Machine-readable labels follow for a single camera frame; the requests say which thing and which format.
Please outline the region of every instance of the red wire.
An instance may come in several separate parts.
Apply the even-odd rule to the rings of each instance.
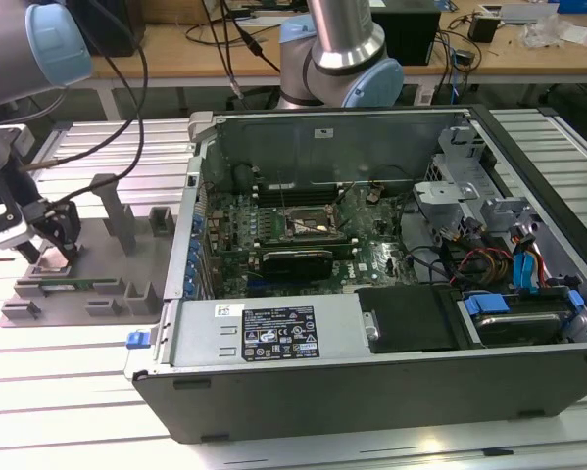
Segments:
[[[508,259],[514,260],[513,257],[511,256],[511,254],[509,252],[507,252],[505,250],[500,250],[499,248],[474,248],[469,253],[467,253],[467,255],[465,255],[465,258],[463,259],[463,261],[461,261],[461,264],[459,264],[459,268],[457,269],[457,271],[461,271],[461,269],[463,269],[463,267],[465,266],[465,264],[467,263],[467,261],[469,260],[469,258],[471,258],[477,252],[495,252],[495,253],[501,253],[505,257],[507,257]],[[457,280],[457,276],[453,276],[452,279],[450,279],[450,284],[452,284],[456,280]]]

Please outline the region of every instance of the metal case panel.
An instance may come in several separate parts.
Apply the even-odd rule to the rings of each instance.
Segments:
[[[587,395],[587,351],[136,374],[183,444],[554,416]]]

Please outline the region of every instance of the wire bundle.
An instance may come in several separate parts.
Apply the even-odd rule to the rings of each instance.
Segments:
[[[458,17],[457,19],[454,19],[453,22],[455,22],[456,20],[459,20],[461,18],[463,18],[463,17]],[[459,37],[460,39],[471,44],[475,48],[476,58],[474,59],[473,64],[471,64],[469,66],[462,66],[457,63],[457,61],[456,61],[456,48],[454,48],[452,46],[451,34],[453,36]],[[482,50],[480,49],[480,46],[478,46],[478,44],[476,44],[474,41],[469,39],[467,36],[465,36],[464,34],[460,34],[459,32],[455,32],[451,28],[439,29],[437,31],[437,38],[435,39],[435,42],[441,43],[443,45],[446,66],[443,70],[443,74],[441,75],[441,80],[439,80],[439,85],[437,86],[437,89],[435,90],[435,93],[434,93],[434,96],[432,99],[434,101],[434,99],[437,97],[439,91],[441,90],[441,88],[443,87],[443,85],[445,83],[446,77],[449,76],[450,79],[453,81],[453,83],[452,83],[453,84],[453,92],[452,92],[452,98],[451,98],[450,104],[455,103],[455,97],[456,97],[456,102],[459,103],[461,101],[461,99],[463,98],[463,96],[465,95],[465,92],[467,91],[469,75],[472,72],[474,72],[476,69],[478,69],[478,67],[480,67],[480,63],[482,62]],[[464,75],[463,90],[461,91],[461,93],[459,93],[459,91],[457,90],[457,88],[458,88],[458,84],[456,83],[456,73],[457,72],[460,72]]]

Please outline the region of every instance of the white label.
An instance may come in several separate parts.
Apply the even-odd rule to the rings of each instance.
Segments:
[[[245,304],[217,304],[215,305],[215,317],[241,316],[244,308]]]
[[[331,139],[334,137],[334,129],[315,129],[316,139]]]
[[[74,291],[75,286],[70,284],[58,284],[55,286],[40,286],[43,291],[51,292],[51,291]]]

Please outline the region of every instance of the circuit board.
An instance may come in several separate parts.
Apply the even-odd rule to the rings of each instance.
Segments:
[[[396,237],[399,197],[367,200],[354,187],[332,205],[262,208],[249,195],[214,193],[209,198],[208,245],[220,265],[218,298],[351,293],[361,287],[416,284]],[[328,253],[328,278],[267,280],[268,254]]]

